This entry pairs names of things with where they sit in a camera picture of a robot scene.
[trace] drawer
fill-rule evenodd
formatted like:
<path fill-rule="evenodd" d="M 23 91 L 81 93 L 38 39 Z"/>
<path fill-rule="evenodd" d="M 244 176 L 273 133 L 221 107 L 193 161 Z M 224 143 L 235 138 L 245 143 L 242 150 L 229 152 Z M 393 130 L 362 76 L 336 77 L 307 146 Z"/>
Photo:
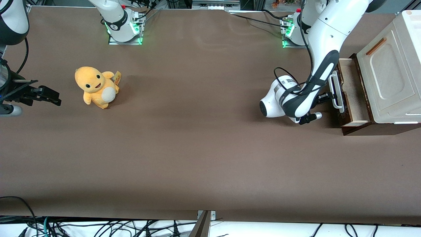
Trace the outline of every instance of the drawer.
<path fill-rule="evenodd" d="M 345 111 L 338 113 L 341 127 L 358 127 L 370 122 L 365 92 L 354 59 L 339 59 L 336 68 Z"/>

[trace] wooden strip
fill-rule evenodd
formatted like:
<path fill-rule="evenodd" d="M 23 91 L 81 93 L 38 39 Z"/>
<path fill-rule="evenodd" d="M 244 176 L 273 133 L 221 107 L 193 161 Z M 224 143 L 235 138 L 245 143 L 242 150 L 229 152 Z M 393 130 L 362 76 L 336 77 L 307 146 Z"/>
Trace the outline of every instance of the wooden strip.
<path fill-rule="evenodd" d="M 382 38 L 374 47 L 372 47 L 366 55 L 371 55 L 376 49 L 378 49 L 384 42 L 386 42 L 387 38 Z"/>

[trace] drawer handle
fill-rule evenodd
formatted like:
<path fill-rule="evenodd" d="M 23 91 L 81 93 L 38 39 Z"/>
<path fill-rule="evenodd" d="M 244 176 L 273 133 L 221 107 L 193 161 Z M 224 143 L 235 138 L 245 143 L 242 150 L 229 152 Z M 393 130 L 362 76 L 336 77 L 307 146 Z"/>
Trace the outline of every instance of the drawer handle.
<path fill-rule="evenodd" d="M 372 47 L 367 53 L 366 55 L 371 55 L 372 53 L 374 53 L 374 51 L 376 51 L 382 44 L 384 44 L 384 42 L 386 42 L 387 38 L 382 38 L 374 47 Z"/>
<path fill-rule="evenodd" d="M 345 112 L 344 100 L 342 98 L 341 86 L 339 85 L 338 72 L 333 71 L 329 76 L 329 88 L 333 95 L 336 95 L 336 99 L 332 99 L 332 104 L 335 109 L 339 109 L 340 113 Z"/>

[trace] green cable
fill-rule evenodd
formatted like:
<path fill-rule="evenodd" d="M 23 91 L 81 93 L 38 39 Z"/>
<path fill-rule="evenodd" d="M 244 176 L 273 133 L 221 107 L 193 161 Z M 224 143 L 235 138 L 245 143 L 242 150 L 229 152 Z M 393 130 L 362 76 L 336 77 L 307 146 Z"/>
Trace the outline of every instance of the green cable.
<path fill-rule="evenodd" d="M 48 216 L 44 219 L 44 236 L 45 237 L 49 237 L 47 233 L 47 218 Z"/>

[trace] brown table surface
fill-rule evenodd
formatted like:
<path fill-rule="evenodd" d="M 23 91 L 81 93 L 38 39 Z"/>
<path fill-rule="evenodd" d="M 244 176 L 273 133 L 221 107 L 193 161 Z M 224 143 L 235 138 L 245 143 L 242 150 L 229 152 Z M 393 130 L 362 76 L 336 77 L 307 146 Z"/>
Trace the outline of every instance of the brown table surface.
<path fill-rule="evenodd" d="M 365 15 L 341 56 L 393 18 Z M 217 210 L 225 220 L 421 223 L 420 130 L 343 137 L 331 105 L 303 126 L 261 115 L 273 68 L 299 81 L 310 70 L 306 50 L 282 48 L 278 27 L 224 11 L 161 11 L 142 46 L 109 46 L 94 8 L 33 7 L 29 19 L 21 75 L 63 102 L 1 118 L 0 195 L 25 198 L 36 215 L 194 219 Z M 23 57 L 23 43 L 5 55 L 14 70 Z M 122 73 L 108 110 L 83 102 L 81 66 Z M 29 213 L 2 200 L 3 214 Z"/>

